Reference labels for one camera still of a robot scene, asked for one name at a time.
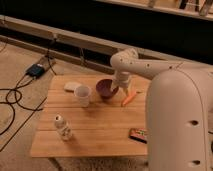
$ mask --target power strip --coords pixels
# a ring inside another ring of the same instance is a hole
[[[26,70],[26,75],[29,75],[34,78],[41,77],[46,71],[50,69],[55,64],[55,59],[51,57],[42,57],[38,62],[30,66]]]

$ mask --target black wall panel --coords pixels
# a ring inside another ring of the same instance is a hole
[[[92,0],[0,0],[8,16],[211,63],[213,22]]]

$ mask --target table leg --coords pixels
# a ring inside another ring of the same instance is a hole
[[[58,169],[58,171],[63,171],[63,167],[61,167],[60,163],[54,157],[49,157],[48,160]]]

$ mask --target table top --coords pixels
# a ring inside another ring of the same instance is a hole
[[[133,76],[132,87],[140,92],[132,102],[121,107],[122,89],[109,100],[95,90],[96,83],[110,75],[55,76],[32,143],[32,157],[97,157],[146,155],[146,144],[130,139],[130,128],[145,127],[145,96],[149,80]],[[77,81],[92,88],[91,104],[81,108],[74,94],[63,87]],[[63,141],[54,126],[59,114],[71,125],[73,136]]]

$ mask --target white cup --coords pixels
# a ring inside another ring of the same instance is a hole
[[[81,107],[88,107],[90,103],[91,88],[81,85],[74,90],[74,95],[80,103]]]

